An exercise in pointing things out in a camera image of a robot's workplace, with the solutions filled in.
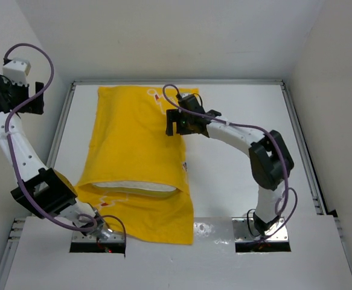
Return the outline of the yellow pillowcase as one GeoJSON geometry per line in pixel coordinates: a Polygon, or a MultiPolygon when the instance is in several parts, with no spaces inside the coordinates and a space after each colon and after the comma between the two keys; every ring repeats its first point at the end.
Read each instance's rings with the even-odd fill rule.
{"type": "Polygon", "coordinates": [[[180,135],[165,134],[166,110],[175,93],[145,86],[99,88],[89,151],[75,190],[116,231],[146,242],[191,245],[194,210],[185,143],[180,135]],[[91,185],[108,181],[156,182],[180,192],[155,199],[106,193],[91,185]]]}

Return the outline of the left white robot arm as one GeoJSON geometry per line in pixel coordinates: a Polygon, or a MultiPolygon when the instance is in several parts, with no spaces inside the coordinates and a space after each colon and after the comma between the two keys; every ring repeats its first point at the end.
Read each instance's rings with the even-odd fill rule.
{"type": "Polygon", "coordinates": [[[36,83],[29,95],[26,69],[5,66],[0,73],[0,148],[14,170],[17,187],[13,199],[41,219],[99,239],[108,230],[105,220],[91,205],[79,201],[72,184],[58,171],[47,167],[30,144],[20,114],[43,114],[43,93],[36,83]]]}

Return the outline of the cream quilted pillow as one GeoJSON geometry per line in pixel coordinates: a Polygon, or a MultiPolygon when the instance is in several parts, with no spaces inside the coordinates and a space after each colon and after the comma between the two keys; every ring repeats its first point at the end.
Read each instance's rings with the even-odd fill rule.
{"type": "Polygon", "coordinates": [[[93,182],[91,185],[106,193],[127,193],[155,199],[169,198],[180,192],[172,185],[145,181],[93,182]]]}

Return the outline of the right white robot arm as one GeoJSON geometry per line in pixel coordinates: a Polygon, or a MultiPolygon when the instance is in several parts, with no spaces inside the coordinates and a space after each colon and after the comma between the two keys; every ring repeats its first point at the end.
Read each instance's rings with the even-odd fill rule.
{"type": "Polygon", "coordinates": [[[288,203],[288,178],[294,162],[281,134],[251,125],[238,126],[206,111],[199,94],[176,94],[177,102],[166,112],[166,135],[201,134],[244,153],[258,184],[254,227],[264,236],[276,224],[288,203]]]}

